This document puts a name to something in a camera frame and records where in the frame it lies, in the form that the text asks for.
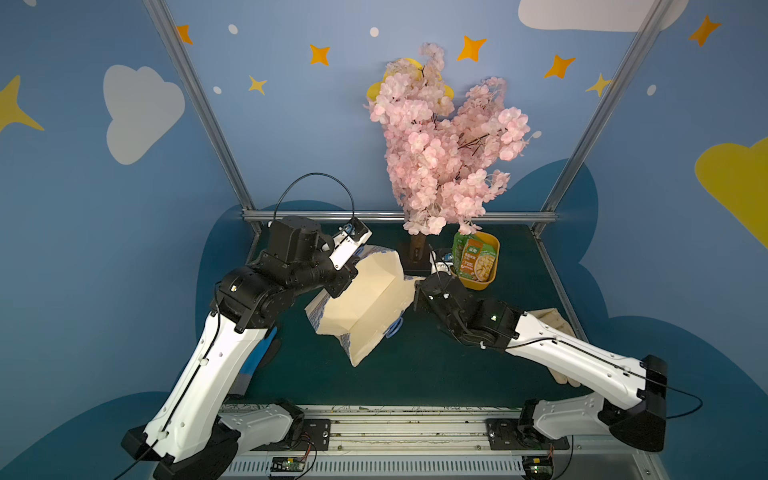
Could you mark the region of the blue checkered paper bag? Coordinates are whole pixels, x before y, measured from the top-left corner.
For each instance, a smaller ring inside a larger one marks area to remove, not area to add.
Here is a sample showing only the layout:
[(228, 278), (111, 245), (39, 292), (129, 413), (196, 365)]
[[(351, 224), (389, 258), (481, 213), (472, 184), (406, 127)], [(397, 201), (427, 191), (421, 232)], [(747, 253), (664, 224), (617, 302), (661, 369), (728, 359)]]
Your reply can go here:
[(321, 291), (305, 307), (315, 333), (336, 337), (354, 367), (412, 304), (416, 282), (404, 274), (398, 252), (381, 246), (365, 246), (356, 268), (341, 296)]

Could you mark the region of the green orange condiment packet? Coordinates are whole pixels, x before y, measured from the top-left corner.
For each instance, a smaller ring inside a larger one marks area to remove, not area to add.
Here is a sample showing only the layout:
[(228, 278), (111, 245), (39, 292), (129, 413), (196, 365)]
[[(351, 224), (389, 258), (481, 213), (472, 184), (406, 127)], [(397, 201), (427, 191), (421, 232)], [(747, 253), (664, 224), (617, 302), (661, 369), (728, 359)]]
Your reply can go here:
[(461, 278), (487, 282), (496, 263), (497, 249), (476, 235), (457, 234), (453, 244), (454, 267)]

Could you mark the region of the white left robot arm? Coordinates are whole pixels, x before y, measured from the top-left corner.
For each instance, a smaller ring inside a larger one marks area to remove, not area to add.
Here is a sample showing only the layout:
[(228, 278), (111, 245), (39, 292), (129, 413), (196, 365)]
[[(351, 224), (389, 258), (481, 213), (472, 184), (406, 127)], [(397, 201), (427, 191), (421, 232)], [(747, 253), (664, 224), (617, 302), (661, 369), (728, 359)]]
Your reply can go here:
[(339, 297), (358, 274), (372, 233), (353, 217), (333, 236), (309, 218), (274, 220), (267, 247), (215, 287), (204, 330), (169, 397), (147, 424), (121, 442), (156, 479), (217, 479), (240, 454), (265, 445), (306, 443), (304, 413), (290, 402), (246, 414), (220, 408), (253, 350), (297, 297), (323, 290)]

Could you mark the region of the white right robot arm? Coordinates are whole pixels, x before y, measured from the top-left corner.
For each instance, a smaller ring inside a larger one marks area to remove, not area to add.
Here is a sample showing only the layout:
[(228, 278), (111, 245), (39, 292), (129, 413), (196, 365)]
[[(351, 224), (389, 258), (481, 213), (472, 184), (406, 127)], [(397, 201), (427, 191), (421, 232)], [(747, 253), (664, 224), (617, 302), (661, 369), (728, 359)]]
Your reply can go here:
[(480, 298), (446, 272), (418, 282), (415, 301), (461, 343), (533, 361), (590, 388), (581, 397), (527, 401), (517, 424), (521, 440), (611, 435), (638, 450), (663, 450), (668, 365), (661, 358), (638, 360), (603, 350), (531, 312)]

